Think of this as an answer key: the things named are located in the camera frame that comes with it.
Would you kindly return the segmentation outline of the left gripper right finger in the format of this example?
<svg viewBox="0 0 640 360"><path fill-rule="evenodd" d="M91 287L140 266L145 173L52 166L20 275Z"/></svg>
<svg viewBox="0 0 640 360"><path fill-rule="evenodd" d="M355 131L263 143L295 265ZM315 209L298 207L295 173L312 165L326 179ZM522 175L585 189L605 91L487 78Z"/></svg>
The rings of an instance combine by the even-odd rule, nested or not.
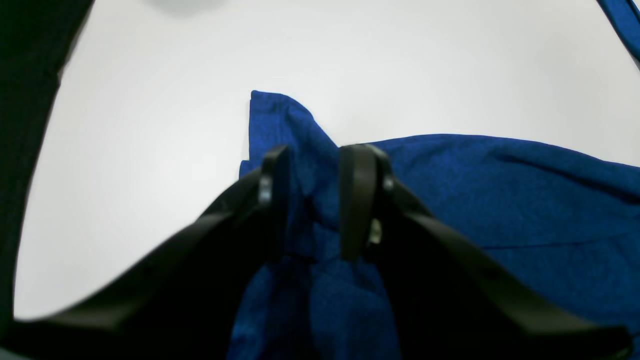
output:
<svg viewBox="0 0 640 360"><path fill-rule="evenodd" d="M382 278L405 360L627 360L633 338L544 299L436 219L372 145L339 150L340 252Z"/></svg>

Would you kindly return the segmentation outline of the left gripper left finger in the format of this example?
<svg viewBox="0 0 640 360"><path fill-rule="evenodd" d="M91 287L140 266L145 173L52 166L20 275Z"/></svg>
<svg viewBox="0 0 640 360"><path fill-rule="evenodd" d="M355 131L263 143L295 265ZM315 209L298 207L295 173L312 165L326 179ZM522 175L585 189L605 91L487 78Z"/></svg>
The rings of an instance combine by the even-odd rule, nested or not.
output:
<svg viewBox="0 0 640 360"><path fill-rule="evenodd" d="M16 321L1 346L32 360L224 360L243 294L285 251L290 149L224 191L100 291L52 316Z"/></svg>

